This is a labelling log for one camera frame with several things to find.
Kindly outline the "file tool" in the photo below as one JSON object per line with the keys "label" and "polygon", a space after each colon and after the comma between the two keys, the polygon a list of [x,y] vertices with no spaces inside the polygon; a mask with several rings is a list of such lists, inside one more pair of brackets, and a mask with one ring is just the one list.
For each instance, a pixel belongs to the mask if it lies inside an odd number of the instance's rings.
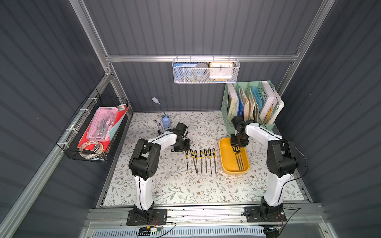
{"label": "file tool", "polygon": [[192,149],[190,149],[190,153],[191,153],[191,157],[192,157],[192,160],[193,160],[193,165],[194,165],[195,172],[198,175],[198,169],[197,169],[197,165],[196,165],[196,159],[195,159],[194,152],[193,152]]}
{"label": "file tool", "polygon": [[209,158],[209,165],[210,165],[210,174],[212,175],[211,149],[210,148],[208,148],[208,158]]}
{"label": "file tool", "polygon": [[207,159],[208,159],[208,156],[207,156],[207,149],[204,148],[203,151],[204,151],[204,159],[205,159],[205,163],[204,163],[204,165],[205,165],[205,173],[208,174],[208,167],[207,167]]}
{"label": "file tool", "polygon": [[195,170],[196,170],[196,174],[198,175],[198,163],[197,163],[197,151],[194,150],[194,161],[195,161]]}
{"label": "file tool", "polygon": [[188,151],[185,151],[186,155],[186,165],[187,165],[187,174],[189,174],[189,156],[188,156]]}
{"label": "file tool", "polygon": [[203,161],[202,161],[202,159],[203,159],[203,150],[200,149],[199,153],[200,153],[200,171],[201,171],[201,175],[203,175]]}
{"label": "file tool", "polygon": [[215,172],[215,174],[217,174],[216,151],[215,151],[215,148],[212,149],[212,155],[213,155],[213,163],[214,163],[214,172]]}

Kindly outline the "yellow storage tray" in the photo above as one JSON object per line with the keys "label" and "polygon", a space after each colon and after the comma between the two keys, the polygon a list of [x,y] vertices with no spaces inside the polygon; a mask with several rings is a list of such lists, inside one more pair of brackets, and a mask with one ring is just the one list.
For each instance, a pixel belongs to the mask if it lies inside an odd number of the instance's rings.
{"label": "yellow storage tray", "polygon": [[241,157],[243,159],[244,171],[240,171],[237,165],[236,157],[232,149],[230,138],[226,137],[219,142],[220,158],[222,169],[227,175],[242,175],[247,173],[250,168],[249,159],[245,148],[241,148]]}

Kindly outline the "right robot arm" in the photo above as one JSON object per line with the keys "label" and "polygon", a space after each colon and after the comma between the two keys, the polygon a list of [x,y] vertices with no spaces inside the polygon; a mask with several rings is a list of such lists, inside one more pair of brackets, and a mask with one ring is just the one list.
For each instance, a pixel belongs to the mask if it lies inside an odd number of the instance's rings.
{"label": "right robot arm", "polygon": [[299,165],[295,150],[282,136],[268,131],[253,120],[245,121],[243,117],[235,116],[232,124],[236,130],[231,135],[232,146],[244,148],[249,144],[250,137],[267,145],[266,165],[270,178],[267,191],[261,199],[260,216],[265,220],[278,217],[283,211],[284,187]]}

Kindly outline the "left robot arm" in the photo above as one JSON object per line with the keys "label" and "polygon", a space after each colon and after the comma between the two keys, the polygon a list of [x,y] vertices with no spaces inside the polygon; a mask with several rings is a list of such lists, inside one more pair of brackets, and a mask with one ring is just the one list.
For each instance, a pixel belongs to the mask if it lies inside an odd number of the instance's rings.
{"label": "left robot arm", "polygon": [[160,154],[168,147],[176,153],[190,150],[190,140],[186,138],[188,127],[178,123],[174,129],[168,129],[153,139],[139,139],[129,162],[137,189],[134,212],[146,219],[153,217],[152,178],[159,164]]}

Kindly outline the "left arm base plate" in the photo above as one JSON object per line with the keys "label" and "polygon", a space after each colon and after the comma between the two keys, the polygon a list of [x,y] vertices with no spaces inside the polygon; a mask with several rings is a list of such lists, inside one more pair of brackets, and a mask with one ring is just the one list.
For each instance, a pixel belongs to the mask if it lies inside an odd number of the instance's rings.
{"label": "left arm base plate", "polygon": [[139,226],[139,225],[165,225],[168,218],[168,210],[166,209],[149,209],[142,211],[140,209],[133,209],[129,211],[126,225]]}

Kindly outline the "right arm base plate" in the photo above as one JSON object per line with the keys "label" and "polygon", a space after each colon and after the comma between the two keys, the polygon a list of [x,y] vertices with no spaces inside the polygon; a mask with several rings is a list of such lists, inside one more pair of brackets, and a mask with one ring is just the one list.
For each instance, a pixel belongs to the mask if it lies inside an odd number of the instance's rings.
{"label": "right arm base plate", "polygon": [[247,222],[286,222],[287,218],[282,206],[245,207],[243,215]]}

